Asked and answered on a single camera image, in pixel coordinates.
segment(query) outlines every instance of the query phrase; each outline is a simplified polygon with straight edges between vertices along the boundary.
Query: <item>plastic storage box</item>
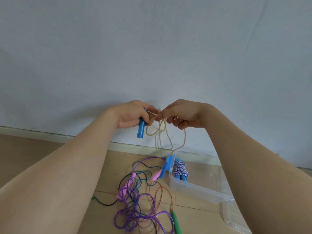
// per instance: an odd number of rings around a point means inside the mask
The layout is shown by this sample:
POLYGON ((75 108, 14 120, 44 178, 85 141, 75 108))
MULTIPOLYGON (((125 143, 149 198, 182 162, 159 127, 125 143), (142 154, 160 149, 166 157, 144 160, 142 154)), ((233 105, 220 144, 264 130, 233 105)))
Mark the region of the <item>plastic storage box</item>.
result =
POLYGON ((211 158, 209 155, 190 157, 183 152, 177 152, 173 155, 169 168, 169 186, 197 199, 215 204, 222 202, 223 219, 228 227, 244 234, 251 234, 234 200, 222 167, 212 165, 211 158), (176 158, 180 158, 186 164, 189 173, 187 182, 176 179, 172 174, 176 158))

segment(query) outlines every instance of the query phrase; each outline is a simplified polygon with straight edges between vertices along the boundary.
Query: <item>floor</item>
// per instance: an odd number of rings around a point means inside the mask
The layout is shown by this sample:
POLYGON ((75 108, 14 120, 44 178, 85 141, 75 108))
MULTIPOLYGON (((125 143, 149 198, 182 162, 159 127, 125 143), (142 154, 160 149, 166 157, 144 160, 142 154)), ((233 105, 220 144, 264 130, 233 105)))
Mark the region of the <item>floor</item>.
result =
MULTIPOLYGON (((0 135, 0 187, 60 146, 62 144, 55 142, 0 135)), ((95 196, 103 203, 112 203, 116 199, 120 180, 132 170, 133 162, 142 160, 145 157, 138 154, 108 151, 94 192, 95 196)), ((167 185, 168 179, 168 177, 165 177, 161 184, 170 189, 167 185)), ((146 188, 146 186, 141 187, 140 191, 143 193, 146 188)), ((219 213, 219 205, 187 197, 178 192, 171 191, 171 193, 174 211, 183 234, 238 233, 226 226, 219 213)), ((150 201, 147 199, 141 200, 140 205, 145 211, 151 209, 150 201)), ((170 196, 164 193, 159 211, 169 211, 169 209, 170 196)), ((113 218, 117 211, 116 204, 105 207, 92 200, 78 233, 124 233, 123 230, 117 229, 113 224, 113 218)), ((166 232, 170 233, 171 223, 169 218, 166 215, 160 215, 159 219, 166 232)), ((141 234, 153 233, 152 231, 152 227, 141 229, 141 234)))

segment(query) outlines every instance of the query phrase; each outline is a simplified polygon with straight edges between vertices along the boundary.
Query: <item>left hand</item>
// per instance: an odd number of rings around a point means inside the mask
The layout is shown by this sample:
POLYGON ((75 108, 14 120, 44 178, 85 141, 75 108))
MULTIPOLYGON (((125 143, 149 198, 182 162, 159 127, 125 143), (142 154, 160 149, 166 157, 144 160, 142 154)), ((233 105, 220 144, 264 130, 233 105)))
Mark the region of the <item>left hand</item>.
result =
POLYGON ((154 106, 140 100, 133 100, 125 104, 115 105, 107 110, 113 112, 117 117, 117 128, 137 126, 140 122, 140 117, 142 117, 146 123, 149 123, 150 118, 156 118, 156 115, 159 113, 154 106))

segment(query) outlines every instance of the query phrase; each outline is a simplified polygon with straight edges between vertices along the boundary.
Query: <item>pink jump rope handle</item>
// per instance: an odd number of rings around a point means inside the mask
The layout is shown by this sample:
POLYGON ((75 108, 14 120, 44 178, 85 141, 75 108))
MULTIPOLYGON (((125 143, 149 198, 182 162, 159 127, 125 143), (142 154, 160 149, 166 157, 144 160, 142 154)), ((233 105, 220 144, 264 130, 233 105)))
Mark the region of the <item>pink jump rope handle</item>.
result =
POLYGON ((156 181, 156 180, 158 179, 158 177, 159 177, 160 174, 161 174, 161 170, 162 170, 162 169, 160 169, 158 172, 155 173, 155 175, 152 177, 152 181, 156 181))
MULTIPOLYGON (((133 174, 132 174, 132 178, 130 178, 130 179, 128 180, 127 187, 130 187, 130 185, 132 185, 132 179, 135 178, 135 177, 136 177, 136 173, 133 173, 133 174)), ((124 189, 124 186, 125 186, 125 185, 122 185, 121 189, 120 189, 119 192, 118 192, 117 199, 119 199, 119 200, 122 200, 121 191, 123 192, 123 197, 126 196, 127 189, 124 189)))

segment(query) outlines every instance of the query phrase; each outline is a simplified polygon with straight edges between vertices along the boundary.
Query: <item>blue and white braided rope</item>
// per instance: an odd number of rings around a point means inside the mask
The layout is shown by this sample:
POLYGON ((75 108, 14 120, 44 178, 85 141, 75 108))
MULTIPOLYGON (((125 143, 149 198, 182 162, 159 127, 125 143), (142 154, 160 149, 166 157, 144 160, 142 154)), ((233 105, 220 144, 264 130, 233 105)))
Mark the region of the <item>blue and white braided rope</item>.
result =
POLYGON ((185 170, 185 163, 182 161, 174 161, 174 165, 176 165, 176 169, 174 170, 174 177, 179 175, 185 175, 188 177, 188 172, 185 170))

